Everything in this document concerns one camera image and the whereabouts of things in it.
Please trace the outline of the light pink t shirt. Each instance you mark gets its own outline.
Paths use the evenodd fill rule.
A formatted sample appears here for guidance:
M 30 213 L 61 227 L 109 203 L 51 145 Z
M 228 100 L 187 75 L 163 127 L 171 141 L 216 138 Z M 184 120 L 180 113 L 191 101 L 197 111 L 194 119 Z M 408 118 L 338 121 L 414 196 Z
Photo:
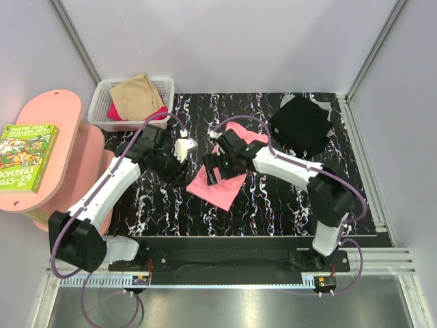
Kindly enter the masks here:
M 248 144 L 255 140 L 264 142 L 265 144 L 268 142 L 268 136 L 266 134 L 248 131 L 236 122 L 228 122 L 226 130 L 233 130 L 237 136 L 245 140 Z M 186 191 L 218 208 L 229 211 L 233 201 L 242 188 L 246 174 L 228 180 L 220 177 L 218 168 L 214 168 L 214 174 L 217 177 L 218 183 L 208 185 L 206 168 L 202 165 L 193 181 L 186 187 Z

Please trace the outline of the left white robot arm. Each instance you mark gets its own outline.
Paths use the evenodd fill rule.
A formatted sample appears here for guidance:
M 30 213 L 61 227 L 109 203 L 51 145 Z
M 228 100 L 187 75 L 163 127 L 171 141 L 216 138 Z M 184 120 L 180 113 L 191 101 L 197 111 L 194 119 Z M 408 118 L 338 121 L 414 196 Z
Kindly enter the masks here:
M 184 177 L 188 155 L 196 150 L 197 142 L 182 129 L 180 138 L 167 150 L 166 136 L 166 131 L 156 126 L 141 128 L 119 147 L 107 170 L 76 204 L 49 217 L 51 268 L 57 277 L 63 274 L 57 270 L 56 260 L 88 273 L 110 262 L 124 261 L 134 271 L 147 264 L 147 254 L 138 241 L 127 236 L 103 236 L 100 231 L 109 211 L 143 172 L 151 171 L 167 184 Z

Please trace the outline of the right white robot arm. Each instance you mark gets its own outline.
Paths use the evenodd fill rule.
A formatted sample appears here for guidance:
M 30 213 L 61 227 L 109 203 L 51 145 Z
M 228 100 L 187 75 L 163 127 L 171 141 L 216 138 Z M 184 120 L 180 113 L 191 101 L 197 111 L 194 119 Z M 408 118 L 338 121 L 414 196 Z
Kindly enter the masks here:
M 218 148 L 216 152 L 203 156 L 207 184 L 218 183 L 214 171 L 217 169 L 223 180 L 252 171 L 274 176 L 302 189 L 307 193 L 312 214 L 317 219 L 310 263 L 319 271 L 332 266 L 341 226 L 355 203 L 353 192 L 339 182 L 334 171 L 321 163 L 297 159 L 282 152 L 273 154 L 268 143 L 259 140 L 248 143 L 231 129 L 223 133 L 212 131 L 210 139 Z

